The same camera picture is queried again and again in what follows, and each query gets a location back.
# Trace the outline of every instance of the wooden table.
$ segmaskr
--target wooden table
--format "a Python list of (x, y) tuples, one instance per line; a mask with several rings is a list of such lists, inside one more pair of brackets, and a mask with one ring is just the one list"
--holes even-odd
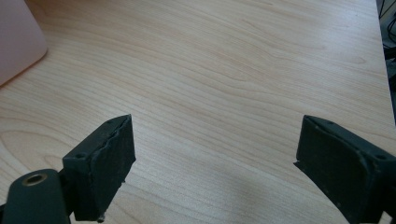
[(346, 223), (292, 164), (304, 114), (396, 154), (375, 1), (28, 6), (49, 52), (0, 89), (0, 203), (129, 113), (137, 162), (106, 223)]

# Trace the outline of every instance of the black cable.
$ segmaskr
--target black cable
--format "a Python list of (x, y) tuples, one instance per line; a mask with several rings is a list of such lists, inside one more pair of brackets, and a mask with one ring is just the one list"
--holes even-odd
[(378, 17), (379, 17), (380, 20), (381, 20), (381, 17), (382, 17), (382, 9), (384, 9), (384, 5), (385, 5), (385, 0), (382, 1), (381, 9), (379, 10)]
[(384, 14), (382, 14), (382, 10), (383, 10), (384, 5), (385, 5), (385, 0), (384, 0), (384, 1), (382, 2), (382, 6), (381, 6), (381, 9), (380, 9), (380, 11), (379, 11), (379, 19), (381, 19), (385, 14), (387, 14), (387, 12), (390, 10), (390, 8), (391, 8), (395, 3), (396, 3), (396, 0), (394, 0), (394, 1), (392, 2), (392, 4), (390, 4), (390, 7), (388, 7), (387, 10), (385, 10)]
[(392, 28), (393, 28), (393, 25), (395, 24), (395, 22), (396, 22), (396, 18), (393, 19), (393, 20), (388, 24), (387, 31), (388, 31), (388, 37), (389, 37), (389, 39), (390, 39), (393, 43), (396, 44), (396, 40), (393, 39), (393, 37), (396, 37), (396, 35), (392, 32)]

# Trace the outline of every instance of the pink box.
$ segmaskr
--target pink box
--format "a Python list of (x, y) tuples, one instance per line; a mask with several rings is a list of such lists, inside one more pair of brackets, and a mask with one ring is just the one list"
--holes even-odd
[(0, 0), (0, 85), (47, 52), (40, 27), (23, 0)]

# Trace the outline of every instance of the screw hole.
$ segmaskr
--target screw hole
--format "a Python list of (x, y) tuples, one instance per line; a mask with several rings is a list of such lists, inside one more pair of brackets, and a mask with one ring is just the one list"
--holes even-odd
[(380, 160), (386, 160), (386, 159), (387, 159), (387, 157), (386, 157), (386, 156), (383, 156), (383, 155), (376, 155), (376, 157), (377, 157), (378, 159), (380, 159)]
[(85, 153), (78, 153), (75, 157), (76, 157), (77, 159), (83, 159), (83, 158), (85, 158), (85, 156), (86, 156)]
[(22, 181), (22, 184), (24, 186), (31, 187), (33, 185), (37, 185), (37, 184), (43, 182), (45, 179), (47, 179), (47, 175), (46, 174), (31, 175), (29, 177), (26, 177)]

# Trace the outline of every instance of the wood grain surface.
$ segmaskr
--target wood grain surface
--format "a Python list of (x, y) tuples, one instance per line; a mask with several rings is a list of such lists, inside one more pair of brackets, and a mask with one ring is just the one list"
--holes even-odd
[(137, 162), (106, 223), (347, 223), (292, 164), (304, 114), (396, 154), (375, 1), (27, 4), (49, 51), (0, 88), (0, 203), (124, 114)]

